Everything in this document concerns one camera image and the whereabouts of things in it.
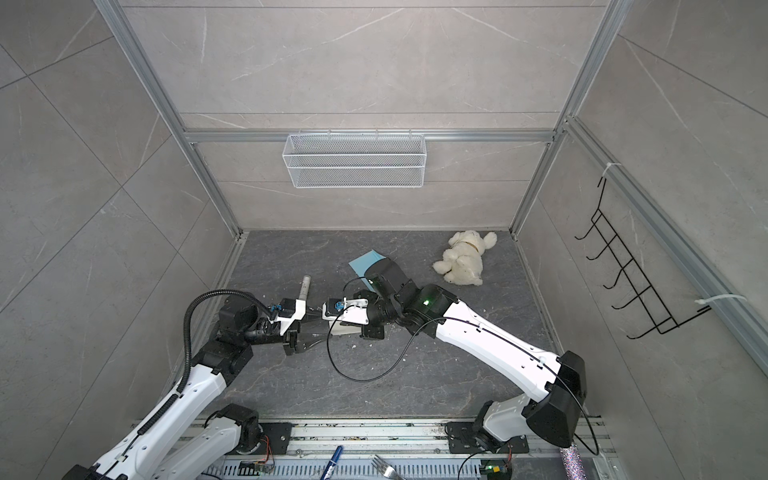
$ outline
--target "gray marble floor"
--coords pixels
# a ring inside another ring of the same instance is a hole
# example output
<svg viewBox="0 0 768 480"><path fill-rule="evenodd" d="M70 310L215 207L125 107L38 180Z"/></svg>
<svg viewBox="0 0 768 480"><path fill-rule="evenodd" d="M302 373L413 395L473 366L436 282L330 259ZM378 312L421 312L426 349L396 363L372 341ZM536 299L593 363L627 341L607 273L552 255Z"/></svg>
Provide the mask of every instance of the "gray marble floor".
<svg viewBox="0 0 768 480"><path fill-rule="evenodd" d="M356 276L348 262L373 249L396 261L420 285L437 283L475 311L532 345L551 349L512 239L483 256L482 286L446 283L432 270L452 232L445 231L254 231L240 256L230 286L265 303L298 295L302 276L312 276L309 305L339 296ZM378 342L358 336L334 337L331 350L347 375L370 378L397 359L409 334L389 326ZM210 406L229 402L261 415L469 415L488 400L520 390L500 373L463 350L419 335L401 366L376 382L355 383L329 364L324 343L286 357L280 345L254 347L254 357L227 391Z"/></svg>

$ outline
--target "wall tile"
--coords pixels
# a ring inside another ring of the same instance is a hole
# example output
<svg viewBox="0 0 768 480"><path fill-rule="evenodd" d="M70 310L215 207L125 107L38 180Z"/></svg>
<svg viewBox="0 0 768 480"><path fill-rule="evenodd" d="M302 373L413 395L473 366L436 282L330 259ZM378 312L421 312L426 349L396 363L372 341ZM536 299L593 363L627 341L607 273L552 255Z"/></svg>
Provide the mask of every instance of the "wall tile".
<svg viewBox="0 0 768 480"><path fill-rule="evenodd" d="M0 88L18 80L24 76L24 72L18 67L11 55L0 47Z"/></svg>
<svg viewBox="0 0 768 480"><path fill-rule="evenodd" d="M61 478L75 464L90 466L131 430L132 422L152 410L184 347L180 319L189 302L206 290L176 255L88 391L40 478Z"/></svg>
<svg viewBox="0 0 768 480"><path fill-rule="evenodd" d="M243 229L509 228L526 181L431 182L424 187L294 188L220 182Z"/></svg>
<svg viewBox="0 0 768 480"><path fill-rule="evenodd" d="M766 22L765 2L638 0L621 34L768 114Z"/></svg>
<svg viewBox="0 0 768 480"><path fill-rule="evenodd" d="M34 478L174 257L116 194L0 313L0 476Z"/></svg>
<svg viewBox="0 0 768 480"><path fill-rule="evenodd" d="M202 113L559 111L602 11L126 9L179 110Z"/></svg>
<svg viewBox="0 0 768 480"><path fill-rule="evenodd" d="M621 38L580 116L768 318L768 119Z"/></svg>
<svg viewBox="0 0 768 480"><path fill-rule="evenodd" d="M202 143L197 149L218 181L290 182L280 142Z"/></svg>
<svg viewBox="0 0 768 480"><path fill-rule="evenodd" d="M582 272L680 470L685 478L759 478L768 434L757 425L768 424L761 400L768 396L768 381L714 313L663 336L649 333L642 339L627 338L652 326L647 314L637 301L623 310L611 308L632 298L631 286L622 277L614 289L605 289L602 285L610 285L618 273L615 260L608 252L595 261L585 258L604 245L594 231L583 241L574 238L590 226L600 195L594 186L599 177L599 168L569 142L547 177L541 201ZM696 291L610 184L602 206L670 312L680 321L693 315L699 307L694 303ZM608 235L607 225L598 226ZM617 241L612 246L620 257L626 252ZM631 278L638 288L646 284L639 272L631 273ZM658 302L643 298L657 321L665 318Z"/></svg>
<svg viewBox="0 0 768 480"><path fill-rule="evenodd" d="M545 128L559 111L494 114L181 114L187 128Z"/></svg>
<svg viewBox="0 0 768 480"><path fill-rule="evenodd" d="M0 309L119 185L28 80L0 89Z"/></svg>
<svg viewBox="0 0 768 480"><path fill-rule="evenodd" d="M172 138L125 184L125 191L177 249L208 201L203 185Z"/></svg>
<svg viewBox="0 0 768 480"><path fill-rule="evenodd" d="M209 288L232 246L232 234L216 207L209 201L179 249L182 257Z"/></svg>
<svg viewBox="0 0 768 480"><path fill-rule="evenodd" d="M91 0L0 3L0 44L28 74L111 35Z"/></svg>
<svg viewBox="0 0 768 480"><path fill-rule="evenodd" d="M127 7L562 7L605 6L607 0L121 0Z"/></svg>
<svg viewBox="0 0 768 480"><path fill-rule="evenodd" d="M682 480L571 252L538 200L519 241L563 347L587 364L586 406L604 418L628 478Z"/></svg>
<svg viewBox="0 0 768 480"><path fill-rule="evenodd" d="M530 180L541 142L432 142L425 181Z"/></svg>
<svg viewBox="0 0 768 480"><path fill-rule="evenodd" d="M31 78L121 184L170 135L113 38Z"/></svg>

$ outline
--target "brown collar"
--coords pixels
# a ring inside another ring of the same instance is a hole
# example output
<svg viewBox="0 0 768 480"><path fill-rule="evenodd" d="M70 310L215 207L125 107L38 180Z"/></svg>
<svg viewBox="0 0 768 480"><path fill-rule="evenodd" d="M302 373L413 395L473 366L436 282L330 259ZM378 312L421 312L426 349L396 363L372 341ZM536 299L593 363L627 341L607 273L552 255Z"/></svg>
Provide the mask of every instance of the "brown collar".
<svg viewBox="0 0 768 480"><path fill-rule="evenodd" d="M469 243L467 240L462 240L462 241L460 241L459 243L466 243L466 244L467 244L467 245L469 245L470 247L474 248L474 249L475 249L475 252L477 252L477 253L480 253L480 250L478 250L478 248L477 248L477 247L475 247L474 245L472 245L471 243Z"/></svg>

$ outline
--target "white wire basket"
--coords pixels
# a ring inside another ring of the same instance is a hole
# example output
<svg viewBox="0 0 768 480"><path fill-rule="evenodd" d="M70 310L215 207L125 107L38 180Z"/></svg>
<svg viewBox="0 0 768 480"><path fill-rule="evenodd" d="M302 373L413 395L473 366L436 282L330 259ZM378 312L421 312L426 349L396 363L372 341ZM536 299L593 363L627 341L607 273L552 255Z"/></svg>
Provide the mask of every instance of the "white wire basket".
<svg viewBox="0 0 768 480"><path fill-rule="evenodd" d="M283 159L296 188L421 187L424 135L291 134Z"/></svg>

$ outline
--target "light blue cloth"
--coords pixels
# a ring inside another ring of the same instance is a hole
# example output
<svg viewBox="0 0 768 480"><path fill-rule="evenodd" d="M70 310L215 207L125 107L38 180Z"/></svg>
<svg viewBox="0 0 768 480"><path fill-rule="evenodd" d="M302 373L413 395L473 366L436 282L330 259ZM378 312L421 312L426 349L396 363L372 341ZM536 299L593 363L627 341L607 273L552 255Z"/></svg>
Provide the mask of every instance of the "light blue cloth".
<svg viewBox="0 0 768 480"><path fill-rule="evenodd" d="M349 266L352 267L352 270L355 270L355 273L357 273L357 276L365 276L366 270L373 265L374 263L378 262L384 257L381 253L371 250L365 255L361 255L360 257L355 258L351 262L349 262ZM366 282L363 279L360 279L361 282L363 282L367 287L368 290L373 291L373 287L371 287L370 283Z"/></svg>

